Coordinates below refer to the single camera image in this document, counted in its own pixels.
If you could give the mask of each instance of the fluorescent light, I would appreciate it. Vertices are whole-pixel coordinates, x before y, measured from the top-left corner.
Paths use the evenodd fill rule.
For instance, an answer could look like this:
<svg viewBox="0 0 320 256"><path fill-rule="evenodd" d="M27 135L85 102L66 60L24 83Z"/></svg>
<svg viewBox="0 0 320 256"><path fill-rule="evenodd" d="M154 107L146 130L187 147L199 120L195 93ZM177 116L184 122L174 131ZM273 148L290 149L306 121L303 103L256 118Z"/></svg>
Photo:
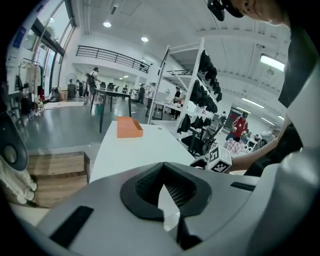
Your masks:
<svg viewBox="0 0 320 256"><path fill-rule="evenodd" d="M250 102L251 104L256 105L256 106L258 106L258 107L260 107L260 108L262 108L262 109L265 108L264 106L261 106L261 105L259 105L258 103L255 103L255 102L253 102L253 101L251 101L251 100L248 100L248 99L246 99L246 98L242 98L242 99L243 99L244 101Z"/></svg>
<svg viewBox="0 0 320 256"><path fill-rule="evenodd" d="M239 109L239 110L242 110L242 111L244 111L244 112L247 112L247 113L249 113L249 114L251 114L251 112L250 111L247 111L247 110L245 110L245 109L243 109L243 108L241 108L241 107L236 107L237 109Z"/></svg>
<svg viewBox="0 0 320 256"><path fill-rule="evenodd" d="M274 124L273 124L272 122L268 121L267 119L265 119L265 118L263 118L263 117L261 117L261 119L274 126Z"/></svg>
<svg viewBox="0 0 320 256"><path fill-rule="evenodd" d="M267 64L267 65L269 65L271 67L274 67L274 68L276 68L276 69L278 69L278 70L280 70L282 72L285 70L285 64L283 64L279 60L271 58L271 57L269 57L267 55L262 54L261 58L260 58L260 61L262 63Z"/></svg>
<svg viewBox="0 0 320 256"><path fill-rule="evenodd" d="M106 27L106 28L110 28L111 27L111 23L110 22L104 22L103 25Z"/></svg>

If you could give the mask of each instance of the orange box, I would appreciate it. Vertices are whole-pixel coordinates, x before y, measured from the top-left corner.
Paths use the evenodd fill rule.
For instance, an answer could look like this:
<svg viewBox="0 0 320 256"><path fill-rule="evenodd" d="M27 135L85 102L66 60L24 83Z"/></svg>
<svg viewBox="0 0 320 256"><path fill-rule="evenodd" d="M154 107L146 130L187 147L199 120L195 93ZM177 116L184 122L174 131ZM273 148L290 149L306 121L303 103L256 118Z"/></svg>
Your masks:
<svg viewBox="0 0 320 256"><path fill-rule="evenodd" d="M131 117L118 116L116 118L116 137L117 138L137 138L144 135L144 130L137 120Z"/></svg>

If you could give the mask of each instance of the balcony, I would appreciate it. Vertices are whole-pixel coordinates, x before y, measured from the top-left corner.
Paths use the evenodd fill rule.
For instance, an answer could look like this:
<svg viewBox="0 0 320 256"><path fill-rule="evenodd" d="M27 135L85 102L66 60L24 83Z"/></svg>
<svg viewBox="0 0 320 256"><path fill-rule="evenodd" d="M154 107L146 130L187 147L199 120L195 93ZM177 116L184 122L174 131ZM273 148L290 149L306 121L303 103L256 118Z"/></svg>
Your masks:
<svg viewBox="0 0 320 256"><path fill-rule="evenodd" d="M148 73L150 67L142 61L136 60L121 53L91 46L78 45L76 56L89 57L118 63L142 71L144 73Z"/></svg>

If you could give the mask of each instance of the concrete floor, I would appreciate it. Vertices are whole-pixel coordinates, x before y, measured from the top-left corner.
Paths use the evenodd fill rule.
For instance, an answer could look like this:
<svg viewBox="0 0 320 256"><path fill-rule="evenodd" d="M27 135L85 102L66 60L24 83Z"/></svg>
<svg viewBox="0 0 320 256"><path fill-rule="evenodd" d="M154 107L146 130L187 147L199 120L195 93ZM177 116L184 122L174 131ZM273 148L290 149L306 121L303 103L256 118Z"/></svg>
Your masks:
<svg viewBox="0 0 320 256"><path fill-rule="evenodd" d="M146 124L146 106L131 104L132 118L140 124ZM116 104L105 105L102 132L99 133L100 116L95 105L90 114L90 104L75 107L60 107L42 110L41 116L35 116L26 124L26 132L22 132L28 150L70 148L75 146L99 144L102 142L110 123L118 116L129 116L128 101L118 98ZM171 120L171 116L163 114L163 120Z"/></svg>

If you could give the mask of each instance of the table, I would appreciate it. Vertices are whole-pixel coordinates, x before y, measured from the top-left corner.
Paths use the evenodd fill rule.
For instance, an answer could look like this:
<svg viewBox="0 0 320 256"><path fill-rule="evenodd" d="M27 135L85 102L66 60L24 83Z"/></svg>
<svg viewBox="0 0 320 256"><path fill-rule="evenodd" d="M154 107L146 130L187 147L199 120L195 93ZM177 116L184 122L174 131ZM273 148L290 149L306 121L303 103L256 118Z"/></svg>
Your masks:
<svg viewBox="0 0 320 256"><path fill-rule="evenodd" d="M92 97L92 102L91 102L91 109L90 113L92 112L92 107L94 105L94 100L95 100L95 95L96 93L103 94L103 101L102 101L102 113L100 116L100 133L102 130L102 123L104 121L104 112L105 112L105 105L106 105L106 98L107 96L111 96L111 102L110 102L110 112L112 112L112 98L113 97L124 97L124 98L129 98L128 104L129 104L129 116L131 117L131 95L127 93L121 93L121 92L115 92L114 90L110 89L94 89L93 97Z"/></svg>
<svg viewBox="0 0 320 256"><path fill-rule="evenodd" d="M156 100L154 103L162 106L161 118L153 117L154 120L162 120L163 119L165 107L169 108L169 109L176 110L176 111L180 111L180 112L182 111L182 107L177 107L175 104L166 103L165 101L162 101L162 100Z"/></svg>
<svg viewBox="0 0 320 256"><path fill-rule="evenodd" d="M159 162L175 162L189 166L195 158L166 129L140 124L143 136L117 138L117 122L107 130L90 175L90 183L133 168ZM159 206L165 218L179 212L165 187L159 195Z"/></svg>

